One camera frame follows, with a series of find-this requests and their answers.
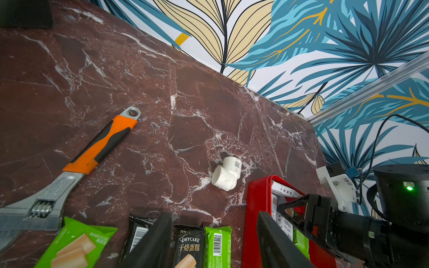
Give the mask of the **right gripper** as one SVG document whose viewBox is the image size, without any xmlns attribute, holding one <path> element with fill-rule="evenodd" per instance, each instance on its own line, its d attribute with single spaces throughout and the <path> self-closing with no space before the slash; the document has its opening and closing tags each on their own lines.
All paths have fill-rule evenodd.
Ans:
<svg viewBox="0 0 429 268">
<path fill-rule="evenodd" d="M 279 204 L 277 212 L 331 256 L 349 263 L 391 265 L 390 225 L 370 216 L 341 212 L 330 197 L 307 194 Z"/>
</svg>

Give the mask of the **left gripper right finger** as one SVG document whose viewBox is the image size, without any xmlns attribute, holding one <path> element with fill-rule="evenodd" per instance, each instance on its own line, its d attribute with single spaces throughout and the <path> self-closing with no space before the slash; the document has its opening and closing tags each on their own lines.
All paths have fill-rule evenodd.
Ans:
<svg viewBox="0 0 429 268">
<path fill-rule="evenodd" d="M 314 267 L 267 212 L 258 213 L 257 235 L 264 268 Z"/>
</svg>

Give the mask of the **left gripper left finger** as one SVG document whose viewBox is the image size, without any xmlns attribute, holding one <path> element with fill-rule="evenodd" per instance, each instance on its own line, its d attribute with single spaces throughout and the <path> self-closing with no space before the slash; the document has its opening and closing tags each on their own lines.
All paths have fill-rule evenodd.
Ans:
<svg viewBox="0 0 429 268">
<path fill-rule="evenodd" d="M 121 268 L 166 268 L 172 242 L 172 215 L 163 213 L 136 247 L 120 262 Z"/>
</svg>

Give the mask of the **black cookie packet barcode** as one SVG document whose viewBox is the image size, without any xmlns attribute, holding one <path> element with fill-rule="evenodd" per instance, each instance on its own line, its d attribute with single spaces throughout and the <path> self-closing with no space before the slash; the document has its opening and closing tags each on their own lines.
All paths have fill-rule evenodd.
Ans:
<svg viewBox="0 0 429 268">
<path fill-rule="evenodd" d="M 157 221 L 157 218 L 153 217 L 141 217 L 135 214 L 130 214 L 128 217 L 128 238 L 125 242 L 124 250 L 120 262 L 136 247 L 141 239 L 146 235 L 149 228 L 151 228 Z"/>
</svg>

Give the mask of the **black drycake cookie packet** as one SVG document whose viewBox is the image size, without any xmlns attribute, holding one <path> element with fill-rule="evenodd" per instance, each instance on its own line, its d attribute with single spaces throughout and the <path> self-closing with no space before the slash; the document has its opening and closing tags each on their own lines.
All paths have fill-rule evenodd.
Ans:
<svg viewBox="0 0 429 268">
<path fill-rule="evenodd" d="M 202 268 L 205 230 L 203 226 L 176 225 L 174 268 Z"/>
</svg>

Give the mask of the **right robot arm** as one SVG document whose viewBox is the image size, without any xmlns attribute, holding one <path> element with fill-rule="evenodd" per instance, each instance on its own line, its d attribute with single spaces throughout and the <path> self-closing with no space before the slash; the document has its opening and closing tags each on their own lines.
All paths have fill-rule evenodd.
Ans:
<svg viewBox="0 0 429 268">
<path fill-rule="evenodd" d="M 368 268 L 429 265 L 429 167 L 382 165 L 367 200 L 378 220 L 338 209 L 330 197 L 307 194 L 278 205 L 278 212 L 331 256 Z"/>
</svg>

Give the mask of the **white plastic pipe elbow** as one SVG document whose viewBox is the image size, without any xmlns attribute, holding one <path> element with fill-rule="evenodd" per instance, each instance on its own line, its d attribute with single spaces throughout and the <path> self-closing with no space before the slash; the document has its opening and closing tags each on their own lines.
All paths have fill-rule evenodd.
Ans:
<svg viewBox="0 0 429 268">
<path fill-rule="evenodd" d="M 223 159 L 212 174 L 211 183 L 224 190 L 233 190 L 241 176 L 242 161 L 236 157 L 228 156 Z"/>
</svg>

